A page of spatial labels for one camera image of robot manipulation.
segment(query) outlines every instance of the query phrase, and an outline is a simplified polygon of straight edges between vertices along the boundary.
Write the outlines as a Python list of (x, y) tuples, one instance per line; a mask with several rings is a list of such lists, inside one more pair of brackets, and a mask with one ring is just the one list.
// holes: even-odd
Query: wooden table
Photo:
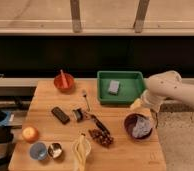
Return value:
[[(114, 144), (109, 149), (98, 145), (91, 139), (88, 129), (96, 128), (92, 121), (77, 123), (73, 116), (72, 109), (87, 108), (81, 94), (82, 89), (87, 91), (91, 112), (97, 115), (114, 137)], [(71, 121), (67, 125), (62, 125), (51, 114), (50, 111), (55, 106), (59, 106), (70, 116)], [(144, 112), (151, 117), (148, 110)], [(58, 160), (49, 157), (41, 162), (32, 160), (29, 156), (31, 144), (26, 143), (20, 136), (9, 170), (73, 171), (72, 143), (80, 133), (86, 133), (92, 146), (87, 159), (86, 171), (165, 171), (166, 164), (155, 129), (152, 135), (143, 141), (131, 140), (126, 134), (123, 122), (130, 113), (129, 107), (100, 105), (97, 100), (95, 79), (76, 80), (76, 89), (70, 94), (60, 93), (54, 87), (52, 80), (40, 81), (23, 127), (35, 126), (40, 132), (39, 141), (46, 145), (52, 142), (61, 143), (65, 151), (64, 156)]]

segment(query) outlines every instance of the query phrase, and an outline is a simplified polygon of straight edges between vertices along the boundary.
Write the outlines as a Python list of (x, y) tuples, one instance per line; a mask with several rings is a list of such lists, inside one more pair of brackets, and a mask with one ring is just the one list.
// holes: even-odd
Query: black remote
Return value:
[(57, 117), (63, 124), (66, 124), (70, 121), (70, 118), (68, 115), (66, 115), (59, 107), (54, 107), (51, 112), (54, 116)]

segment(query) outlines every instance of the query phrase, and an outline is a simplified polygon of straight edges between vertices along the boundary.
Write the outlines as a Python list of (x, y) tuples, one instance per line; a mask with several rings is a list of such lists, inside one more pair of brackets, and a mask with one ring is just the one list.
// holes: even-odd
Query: dark red bowl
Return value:
[(150, 132), (143, 136), (143, 137), (140, 137), (140, 138), (136, 138), (133, 136), (132, 134), (132, 131), (133, 131), (133, 128), (136, 126), (136, 122), (137, 122), (137, 118), (138, 116), (140, 117), (143, 117), (143, 118), (146, 118), (146, 116), (142, 115), (142, 114), (139, 114), (139, 113), (132, 113), (130, 115), (128, 115), (126, 118), (125, 118), (125, 121), (124, 121), (124, 127), (125, 127), (125, 130), (126, 132), (128, 133), (128, 135), (132, 138), (132, 139), (145, 139), (147, 137), (149, 137), (152, 133), (152, 128), (150, 130)]
[(72, 90), (72, 88), (74, 87), (74, 77), (70, 74), (67, 74), (67, 73), (64, 73), (64, 74), (65, 74), (65, 78), (68, 82), (68, 87), (64, 88), (61, 74), (57, 75), (54, 78), (54, 85), (61, 92), (68, 92), (68, 91)]

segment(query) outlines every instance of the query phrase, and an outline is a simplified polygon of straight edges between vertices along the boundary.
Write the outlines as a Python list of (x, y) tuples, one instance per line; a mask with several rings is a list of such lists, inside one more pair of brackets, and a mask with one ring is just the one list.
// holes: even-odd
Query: blue cup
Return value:
[(47, 156), (47, 148), (44, 143), (37, 142), (30, 148), (30, 156), (34, 160), (43, 160)]

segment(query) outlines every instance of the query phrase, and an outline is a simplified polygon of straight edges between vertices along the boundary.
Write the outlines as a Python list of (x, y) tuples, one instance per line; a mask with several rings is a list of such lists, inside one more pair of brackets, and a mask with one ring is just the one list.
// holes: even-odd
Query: green tray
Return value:
[[(108, 92), (111, 80), (120, 82), (117, 95)], [(97, 95), (101, 104), (131, 104), (145, 90), (142, 73), (139, 71), (98, 71)]]

